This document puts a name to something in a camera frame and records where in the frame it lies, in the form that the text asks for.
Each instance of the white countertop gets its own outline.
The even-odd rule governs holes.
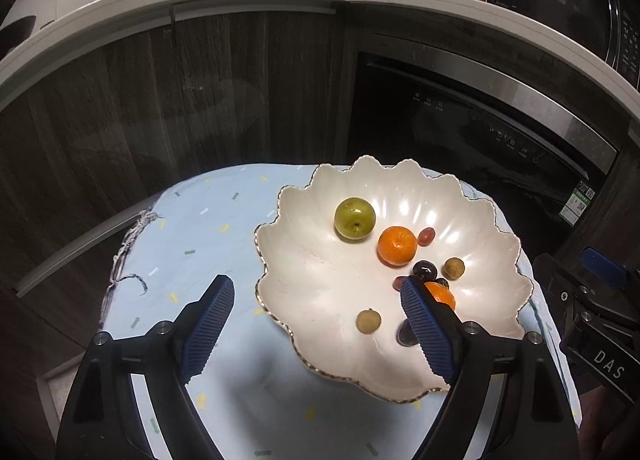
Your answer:
[[[171,23],[177,4],[224,12],[320,10],[339,2],[401,6],[466,18],[510,33],[577,68],[640,119],[640,94],[620,74],[564,34],[479,0],[96,0],[54,21],[0,61],[0,110],[35,82],[82,54],[130,34]]]

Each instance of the white scalloped bowl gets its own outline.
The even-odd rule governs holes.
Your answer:
[[[334,230],[336,207],[352,196],[366,199],[377,216],[372,234],[358,242]],[[380,233],[393,225],[416,235],[433,227],[436,239],[418,247],[412,263],[390,267],[376,246]],[[255,244],[265,265],[256,285],[258,301],[289,333],[303,363],[379,398],[411,402],[448,388],[419,346],[396,342],[406,316],[392,282],[410,274],[418,260],[440,270],[448,258],[461,258],[465,274],[450,282],[458,317],[494,335],[524,335],[516,318],[533,285],[516,269],[520,240],[496,227],[491,201],[466,198],[456,177],[431,179],[415,161],[384,167],[365,156],[345,171],[321,164],[306,188],[281,190],[278,217],[257,228]],[[369,308],[380,313],[382,324],[364,335],[355,320]]]

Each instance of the orange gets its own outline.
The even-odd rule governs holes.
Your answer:
[[[406,227],[387,227],[378,239],[378,254],[389,265],[406,265],[414,259],[417,248],[418,240]]]
[[[435,281],[427,281],[424,286],[427,287],[431,296],[433,296],[438,303],[446,303],[451,307],[451,310],[456,309],[456,298],[453,297],[453,294],[451,294],[451,291],[447,287]]]

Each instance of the screw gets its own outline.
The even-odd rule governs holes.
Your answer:
[[[542,335],[540,335],[538,332],[527,332],[527,338],[529,339],[529,341],[531,341],[534,345],[540,345],[543,343],[543,339],[542,339]]]
[[[465,321],[462,326],[465,329],[465,332],[471,335],[479,334],[480,329],[482,328],[475,321]]]
[[[171,321],[161,321],[156,324],[156,333],[160,335],[166,334],[171,330],[173,325],[174,324]]]
[[[98,346],[104,345],[110,338],[109,332],[98,332],[94,335],[94,343]]]

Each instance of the light blue tablecloth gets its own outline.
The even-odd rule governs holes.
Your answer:
[[[169,188],[153,207],[159,218],[140,233],[126,258],[104,323],[114,339],[142,335],[155,323],[174,320],[200,298],[218,274],[228,275],[236,303],[202,375],[187,389],[203,423],[226,460],[404,460],[424,439],[444,394],[413,404],[391,404],[351,384],[324,379],[300,362],[286,333],[260,308],[255,283],[263,266],[254,230],[273,221],[280,188],[308,184],[315,166],[254,164],[219,169]],[[431,177],[439,173],[425,170]],[[469,198],[487,198],[463,185]],[[511,231],[497,209],[498,227]],[[520,272],[533,279],[521,254]],[[559,336],[540,286],[520,312],[524,328],[552,342],[576,422],[580,408]],[[170,459],[146,391],[134,376],[140,415],[154,455]],[[480,456],[490,429],[500,383],[492,382],[466,458]]]

